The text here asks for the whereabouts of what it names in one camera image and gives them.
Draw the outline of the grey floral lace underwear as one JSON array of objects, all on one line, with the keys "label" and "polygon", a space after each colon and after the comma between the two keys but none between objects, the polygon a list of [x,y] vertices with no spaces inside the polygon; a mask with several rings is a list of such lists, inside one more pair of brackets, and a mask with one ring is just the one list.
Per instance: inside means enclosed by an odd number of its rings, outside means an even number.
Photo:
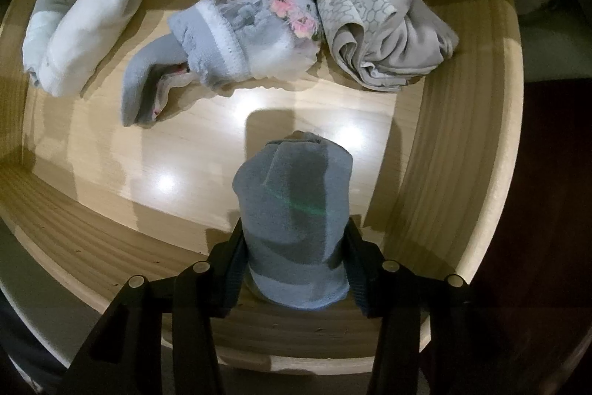
[{"label": "grey floral lace underwear", "polygon": [[125,126],[151,124],[174,88],[293,80],[317,61],[323,29],[313,0],[200,0],[168,20],[124,71]]}]

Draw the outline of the wooden drawer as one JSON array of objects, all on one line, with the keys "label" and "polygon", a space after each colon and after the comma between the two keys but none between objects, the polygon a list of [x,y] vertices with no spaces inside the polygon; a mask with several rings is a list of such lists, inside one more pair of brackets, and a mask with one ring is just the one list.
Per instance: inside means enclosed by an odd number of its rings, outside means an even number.
[{"label": "wooden drawer", "polygon": [[150,127],[120,123],[121,81],[172,13],[144,0],[79,96],[24,74],[35,0],[1,24],[1,279],[41,343],[68,364],[131,276],[204,259],[239,216],[232,180],[274,139],[312,132],[353,157],[350,211],[385,255],[433,278],[474,276],[514,171],[523,67],[513,0],[423,0],[451,25],[454,57],[397,93],[363,89],[328,53],[293,82],[190,87]]}]

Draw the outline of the pale blue underwear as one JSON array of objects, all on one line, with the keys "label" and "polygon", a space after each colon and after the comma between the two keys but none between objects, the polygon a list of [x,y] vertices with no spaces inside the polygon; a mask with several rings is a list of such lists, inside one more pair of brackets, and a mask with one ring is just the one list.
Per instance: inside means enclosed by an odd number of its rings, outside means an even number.
[{"label": "pale blue underwear", "polygon": [[76,0],[36,0],[22,44],[23,71],[38,87],[38,71],[49,40]]}]

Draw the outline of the white patterned underwear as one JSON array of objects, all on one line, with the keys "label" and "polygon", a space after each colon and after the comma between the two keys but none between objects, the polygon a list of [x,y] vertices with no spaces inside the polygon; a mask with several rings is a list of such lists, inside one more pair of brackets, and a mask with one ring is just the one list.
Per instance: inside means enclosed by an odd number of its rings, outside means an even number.
[{"label": "white patterned underwear", "polygon": [[329,52],[361,86],[396,92],[454,55],[458,35],[423,0],[314,0]]}]

